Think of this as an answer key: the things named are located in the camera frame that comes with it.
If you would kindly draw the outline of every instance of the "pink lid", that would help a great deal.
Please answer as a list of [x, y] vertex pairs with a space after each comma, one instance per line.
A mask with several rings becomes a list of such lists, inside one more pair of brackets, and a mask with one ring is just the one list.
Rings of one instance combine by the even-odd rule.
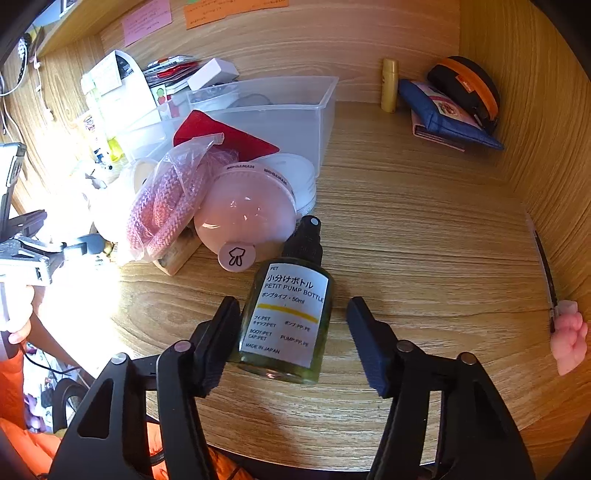
[[[285, 177], [264, 165], [241, 162], [217, 176], [195, 214], [195, 227], [223, 268], [242, 271], [254, 261], [280, 255], [296, 228], [296, 215]], [[245, 252], [232, 252], [235, 248]]]

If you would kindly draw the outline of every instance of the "bottle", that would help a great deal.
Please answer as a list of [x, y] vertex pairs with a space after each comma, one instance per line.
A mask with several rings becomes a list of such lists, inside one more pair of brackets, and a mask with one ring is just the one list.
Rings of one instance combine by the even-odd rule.
[[279, 258], [256, 272], [233, 360], [244, 370], [300, 384], [318, 381], [334, 295], [320, 266], [320, 220], [303, 217]]
[[382, 110], [392, 113], [396, 110], [398, 96], [398, 60], [384, 59], [382, 66]]

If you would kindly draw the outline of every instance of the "plastic bag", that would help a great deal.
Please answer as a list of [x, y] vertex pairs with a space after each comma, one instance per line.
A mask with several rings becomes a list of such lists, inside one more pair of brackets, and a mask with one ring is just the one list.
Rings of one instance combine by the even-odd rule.
[[196, 137], [172, 148], [137, 194], [129, 213], [119, 262], [158, 260], [178, 238], [201, 204], [215, 175], [236, 162], [221, 150], [223, 134]]

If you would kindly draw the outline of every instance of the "bottle label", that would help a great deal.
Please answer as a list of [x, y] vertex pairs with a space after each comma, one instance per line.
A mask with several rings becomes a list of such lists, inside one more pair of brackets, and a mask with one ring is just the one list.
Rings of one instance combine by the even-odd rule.
[[328, 283], [301, 265], [269, 265], [240, 350], [309, 368]]

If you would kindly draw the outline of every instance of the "yellow stripe on label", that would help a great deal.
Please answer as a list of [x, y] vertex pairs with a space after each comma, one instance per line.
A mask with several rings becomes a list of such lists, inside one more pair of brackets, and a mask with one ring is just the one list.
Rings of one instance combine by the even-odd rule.
[[300, 312], [299, 310], [294, 310], [289, 307], [282, 307], [280, 305], [271, 305], [270, 303], [260, 303], [256, 306], [256, 309], [266, 309], [266, 310], [275, 310], [277, 312], [284, 312], [284, 313], [291, 313], [292, 315], [296, 315], [303, 319], [309, 320], [314, 323], [318, 323], [318, 319], [313, 317], [312, 315], [308, 315], [307, 313]]

